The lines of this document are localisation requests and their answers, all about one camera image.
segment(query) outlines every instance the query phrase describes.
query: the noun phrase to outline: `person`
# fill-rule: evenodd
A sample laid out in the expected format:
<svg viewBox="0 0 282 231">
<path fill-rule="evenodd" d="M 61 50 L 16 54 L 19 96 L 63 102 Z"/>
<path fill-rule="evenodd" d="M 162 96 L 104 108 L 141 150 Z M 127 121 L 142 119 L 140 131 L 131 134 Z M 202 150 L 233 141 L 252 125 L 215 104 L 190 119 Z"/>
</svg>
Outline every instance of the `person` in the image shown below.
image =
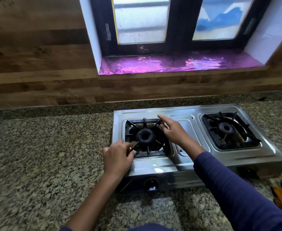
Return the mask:
<svg viewBox="0 0 282 231">
<path fill-rule="evenodd" d="M 161 124 L 167 138 L 184 149 L 193 160 L 196 174 L 209 188 L 235 231 L 282 231 L 282 211 L 273 202 L 206 152 L 179 122 L 162 115 L 158 117 L 167 125 Z M 131 143 L 121 140 L 103 149 L 102 177 L 61 231 L 90 231 L 95 228 L 108 199 L 133 162 L 134 152 L 126 155 L 131 147 Z M 147 224 L 131 230 L 172 229 Z"/>
</svg>

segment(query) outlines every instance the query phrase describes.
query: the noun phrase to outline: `shiny pink foil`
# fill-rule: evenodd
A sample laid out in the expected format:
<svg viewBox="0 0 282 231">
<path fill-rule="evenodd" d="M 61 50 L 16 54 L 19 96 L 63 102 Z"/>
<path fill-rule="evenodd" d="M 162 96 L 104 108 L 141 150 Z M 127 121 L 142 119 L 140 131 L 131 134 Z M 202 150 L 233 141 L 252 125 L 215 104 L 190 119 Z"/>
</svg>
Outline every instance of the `shiny pink foil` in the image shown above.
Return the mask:
<svg viewBox="0 0 282 231">
<path fill-rule="evenodd" d="M 145 55 L 102 58 L 100 75 L 182 72 L 263 66 L 246 52 L 220 50 L 176 55 Z"/>
</svg>

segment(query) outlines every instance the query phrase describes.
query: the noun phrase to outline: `window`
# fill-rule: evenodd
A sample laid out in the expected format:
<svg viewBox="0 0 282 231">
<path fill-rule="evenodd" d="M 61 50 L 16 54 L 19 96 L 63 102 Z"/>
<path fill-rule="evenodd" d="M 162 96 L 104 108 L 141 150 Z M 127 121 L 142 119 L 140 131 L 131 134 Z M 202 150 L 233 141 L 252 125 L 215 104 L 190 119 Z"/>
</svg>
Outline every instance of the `window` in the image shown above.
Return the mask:
<svg viewBox="0 0 282 231">
<path fill-rule="evenodd" d="M 103 56 L 243 48 L 271 0 L 91 0 Z"/>
</svg>

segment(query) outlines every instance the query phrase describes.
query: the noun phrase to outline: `bare forearm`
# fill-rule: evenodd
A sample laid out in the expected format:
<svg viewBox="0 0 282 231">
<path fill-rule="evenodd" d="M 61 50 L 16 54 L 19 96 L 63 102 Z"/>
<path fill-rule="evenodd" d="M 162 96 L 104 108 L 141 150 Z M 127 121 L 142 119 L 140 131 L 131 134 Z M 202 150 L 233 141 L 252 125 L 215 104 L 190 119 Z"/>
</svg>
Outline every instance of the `bare forearm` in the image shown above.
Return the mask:
<svg viewBox="0 0 282 231">
<path fill-rule="evenodd" d="M 120 178 L 103 175 L 66 226 L 73 231 L 94 230 L 104 206 L 120 181 Z"/>
<path fill-rule="evenodd" d="M 204 152 L 204 148 L 200 146 L 193 138 L 190 136 L 183 139 L 181 145 L 182 149 L 189 155 L 189 157 L 195 161 L 198 155 Z"/>
</svg>

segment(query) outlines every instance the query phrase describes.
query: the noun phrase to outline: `blue shirt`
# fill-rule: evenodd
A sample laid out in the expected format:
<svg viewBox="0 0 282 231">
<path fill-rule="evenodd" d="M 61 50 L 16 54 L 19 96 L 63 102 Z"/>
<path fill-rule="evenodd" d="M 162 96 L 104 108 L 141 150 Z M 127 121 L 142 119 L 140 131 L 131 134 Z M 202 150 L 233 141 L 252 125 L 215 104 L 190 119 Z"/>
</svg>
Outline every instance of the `blue shirt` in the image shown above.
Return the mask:
<svg viewBox="0 0 282 231">
<path fill-rule="evenodd" d="M 208 152 L 194 162 L 196 174 L 209 188 L 235 231 L 282 231 L 282 211 Z M 130 231 L 168 231 L 147 224 Z M 63 227 L 60 231 L 71 231 Z"/>
</svg>

